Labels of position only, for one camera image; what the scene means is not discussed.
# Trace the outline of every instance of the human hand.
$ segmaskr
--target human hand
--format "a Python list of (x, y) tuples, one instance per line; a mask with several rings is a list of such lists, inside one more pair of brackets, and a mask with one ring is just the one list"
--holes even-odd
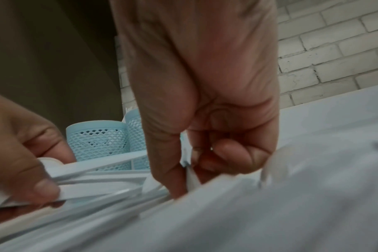
[(186, 193), (179, 134), (201, 182), (250, 173), (278, 138), (272, 0), (110, 0), (154, 178)]
[[(37, 157), (53, 157), (63, 163), (75, 161), (52, 123), (0, 96), (0, 191), (13, 200), (35, 205), (56, 200), (60, 189)], [(31, 209), (36, 207), (5, 209), (0, 215), (10, 218)]]

